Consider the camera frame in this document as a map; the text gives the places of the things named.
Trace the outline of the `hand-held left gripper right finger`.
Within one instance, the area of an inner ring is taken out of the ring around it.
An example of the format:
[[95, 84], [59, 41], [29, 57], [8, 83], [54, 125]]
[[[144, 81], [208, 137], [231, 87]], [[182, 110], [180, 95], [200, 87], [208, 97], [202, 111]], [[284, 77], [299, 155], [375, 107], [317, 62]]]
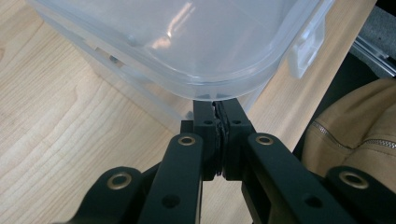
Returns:
[[237, 99], [216, 102], [216, 116], [222, 134], [221, 174], [229, 181], [241, 180], [243, 147], [255, 130]]

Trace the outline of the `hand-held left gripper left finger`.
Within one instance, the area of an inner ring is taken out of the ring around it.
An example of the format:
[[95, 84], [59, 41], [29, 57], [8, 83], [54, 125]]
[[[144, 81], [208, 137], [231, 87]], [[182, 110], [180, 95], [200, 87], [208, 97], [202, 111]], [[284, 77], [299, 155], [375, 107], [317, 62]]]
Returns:
[[217, 175], [219, 165], [219, 132], [215, 116], [215, 108], [211, 102], [193, 102], [192, 119], [182, 120], [181, 133], [194, 133], [202, 137], [203, 152], [203, 180], [211, 181]]

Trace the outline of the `clear plastic storage box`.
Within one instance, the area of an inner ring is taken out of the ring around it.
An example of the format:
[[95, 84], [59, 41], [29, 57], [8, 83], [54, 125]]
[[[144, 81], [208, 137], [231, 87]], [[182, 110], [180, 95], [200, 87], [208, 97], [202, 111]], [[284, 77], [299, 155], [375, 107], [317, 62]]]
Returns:
[[315, 60], [334, 0], [26, 0], [92, 70], [170, 129], [195, 101], [250, 109]]

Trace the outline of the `tan leather bag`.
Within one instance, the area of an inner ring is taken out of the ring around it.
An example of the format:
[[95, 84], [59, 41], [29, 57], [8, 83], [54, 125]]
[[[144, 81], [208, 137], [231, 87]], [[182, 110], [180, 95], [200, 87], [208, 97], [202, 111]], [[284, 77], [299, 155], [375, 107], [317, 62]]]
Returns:
[[370, 82], [326, 108], [307, 129], [302, 164], [320, 176], [353, 167], [396, 193], [396, 78]]

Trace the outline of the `aluminium floor rail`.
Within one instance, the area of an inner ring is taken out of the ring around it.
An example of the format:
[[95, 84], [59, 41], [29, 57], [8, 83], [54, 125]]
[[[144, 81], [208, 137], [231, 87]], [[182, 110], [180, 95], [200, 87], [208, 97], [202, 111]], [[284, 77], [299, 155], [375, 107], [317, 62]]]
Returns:
[[396, 60], [389, 56], [385, 51], [370, 43], [360, 35], [356, 37], [351, 47], [368, 62], [379, 67], [384, 73], [381, 77], [396, 78]]

